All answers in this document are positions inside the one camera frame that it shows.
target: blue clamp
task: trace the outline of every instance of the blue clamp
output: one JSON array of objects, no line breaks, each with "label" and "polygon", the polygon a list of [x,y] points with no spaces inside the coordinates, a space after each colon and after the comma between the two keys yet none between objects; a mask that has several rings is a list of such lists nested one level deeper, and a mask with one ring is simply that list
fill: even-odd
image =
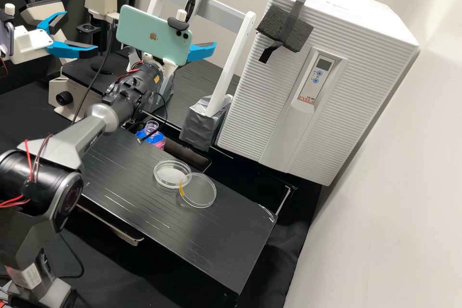
[{"label": "blue clamp", "polygon": [[[67,11],[57,12],[42,20],[37,25],[37,29],[46,31],[48,35],[54,35],[66,21]],[[98,46],[72,41],[53,41],[47,47],[47,52],[58,58],[91,58],[98,55]]]},{"label": "blue clamp", "polygon": [[196,60],[202,60],[213,55],[215,47],[217,46],[216,42],[209,43],[200,43],[196,45],[191,45],[189,47],[188,57],[186,61],[193,62]]},{"label": "blue clamp", "polygon": [[81,47],[78,47],[66,42],[54,41],[47,47],[47,51],[58,58],[88,59],[98,55],[98,46],[81,44]]}]

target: black foam block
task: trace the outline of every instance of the black foam block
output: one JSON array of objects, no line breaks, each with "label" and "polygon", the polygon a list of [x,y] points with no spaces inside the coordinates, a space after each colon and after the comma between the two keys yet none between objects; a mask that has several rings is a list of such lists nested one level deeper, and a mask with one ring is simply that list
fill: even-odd
[{"label": "black foam block", "polygon": [[[268,36],[273,40],[281,40],[280,33],[285,27],[289,12],[279,6],[271,5],[257,27],[257,31]],[[313,26],[297,18],[294,27],[289,32],[284,42],[284,47],[299,52],[309,35],[313,31]]]}]

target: control panel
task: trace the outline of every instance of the control panel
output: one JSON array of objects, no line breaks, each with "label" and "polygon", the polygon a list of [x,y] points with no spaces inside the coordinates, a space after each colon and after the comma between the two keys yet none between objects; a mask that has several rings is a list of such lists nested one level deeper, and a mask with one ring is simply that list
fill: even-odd
[{"label": "control panel", "polygon": [[334,59],[322,54],[318,55],[313,68],[308,74],[305,85],[297,98],[300,101],[314,104],[334,65]]}]

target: robotic arm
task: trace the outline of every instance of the robotic arm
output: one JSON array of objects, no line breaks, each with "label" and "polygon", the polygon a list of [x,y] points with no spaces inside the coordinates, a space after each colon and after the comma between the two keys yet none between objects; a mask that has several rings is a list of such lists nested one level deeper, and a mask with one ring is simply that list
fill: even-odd
[{"label": "robotic arm", "polygon": [[[12,307],[73,306],[75,295],[70,285],[53,274],[43,246],[64,228],[82,193],[81,157],[101,135],[135,119],[159,92],[162,80],[159,65],[143,63],[109,86],[103,102],[90,106],[84,119],[49,138],[40,154],[36,183],[28,179],[24,142],[0,155],[0,197],[6,200],[20,192],[30,199],[21,211],[0,208],[0,263],[13,281],[9,288]],[[42,143],[30,141],[30,154],[37,155]]]}]

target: digital display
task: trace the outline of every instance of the digital display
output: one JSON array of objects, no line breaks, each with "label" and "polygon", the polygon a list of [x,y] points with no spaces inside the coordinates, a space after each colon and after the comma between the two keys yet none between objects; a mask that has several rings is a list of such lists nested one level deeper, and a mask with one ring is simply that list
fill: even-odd
[{"label": "digital display", "polygon": [[331,67],[332,63],[327,61],[327,60],[323,60],[323,59],[319,59],[318,60],[318,64],[316,65],[317,68],[320,68],[322,70],[326,70],[328,71],[329,68]]}]

